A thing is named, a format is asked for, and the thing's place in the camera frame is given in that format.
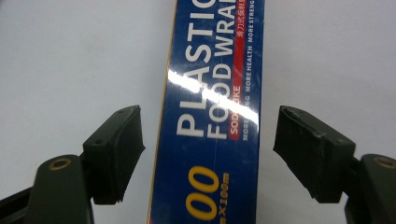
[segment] yellow number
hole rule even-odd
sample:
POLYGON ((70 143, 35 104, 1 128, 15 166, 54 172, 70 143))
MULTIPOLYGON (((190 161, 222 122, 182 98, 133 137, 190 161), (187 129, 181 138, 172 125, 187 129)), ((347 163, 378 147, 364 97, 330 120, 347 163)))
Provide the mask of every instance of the yellow number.
POLYGON ((216 207, 215 202, 208 196, 202 193, 191 193, 186 199, 186 207, 189 213, 198 219, 203 221, 210 221, 216 217, 216 213, 218 212, 218 208, 216 207), (210 211, 205 212, 193 207, 192 202, 203 203, 210 208, 210 211))
POLYGON ((189 181, 195 189, 198 189, 201 192, 205 192, 205 193, 213 193, 219 188, 219 178, 215 174, 215 172, 202 166, 194 166, 190 169, 189 181), (209 185, 209 184, 201 183, 194 178, 195 175, 207 176, 213 181, 213 184, 209 185))

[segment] white surface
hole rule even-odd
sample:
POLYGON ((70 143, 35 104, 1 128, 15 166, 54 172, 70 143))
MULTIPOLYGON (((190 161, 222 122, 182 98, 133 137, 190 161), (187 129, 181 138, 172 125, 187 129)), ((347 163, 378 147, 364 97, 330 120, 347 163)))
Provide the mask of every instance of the white surface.
MULTIPOLYGON (((174 1, 0 0, 0 198, 141 105, 147 150, 124 203, 94 216, 146 222, 173 13, 174 1)), ((390 0, 266 1, 257 223, 346 223, 345 197, 318 205, 272 151, 280 105, 351 138, 357 158, 396 158, 395 24, 390 0)))

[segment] red stripe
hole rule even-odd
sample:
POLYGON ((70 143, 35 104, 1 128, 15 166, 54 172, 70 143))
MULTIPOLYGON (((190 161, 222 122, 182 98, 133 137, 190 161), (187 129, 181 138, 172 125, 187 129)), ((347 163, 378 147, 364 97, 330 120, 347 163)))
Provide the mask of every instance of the red stripe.
MULTIPOLYGON (((244 72, 245 57, 245 21, 246 21, 247 3, 245 0, 238 0, 236 5, 235 20, 235 42, 233 48, 233 86, 232 99, 235 103, 241 104, 242 99, 242 82, 244 72)), ((236 111, 230 113, 230 138, 239 140, 241 126, 241 115, 236 111)))

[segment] blue box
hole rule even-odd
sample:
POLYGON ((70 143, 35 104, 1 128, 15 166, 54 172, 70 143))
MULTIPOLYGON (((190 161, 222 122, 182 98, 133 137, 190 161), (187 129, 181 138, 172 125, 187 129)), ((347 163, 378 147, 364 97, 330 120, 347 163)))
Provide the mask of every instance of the blue box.
POLYGON ((255 223, 263 12, 177 1, 148 223, 255 223))

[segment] box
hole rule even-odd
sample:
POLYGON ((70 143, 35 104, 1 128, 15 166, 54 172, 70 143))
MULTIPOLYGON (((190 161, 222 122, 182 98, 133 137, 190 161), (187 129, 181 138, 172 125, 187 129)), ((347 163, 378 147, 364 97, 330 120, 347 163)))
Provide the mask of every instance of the box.
POLYGON ((148 223, 255 223, 263 12, 177 1, 148 223))

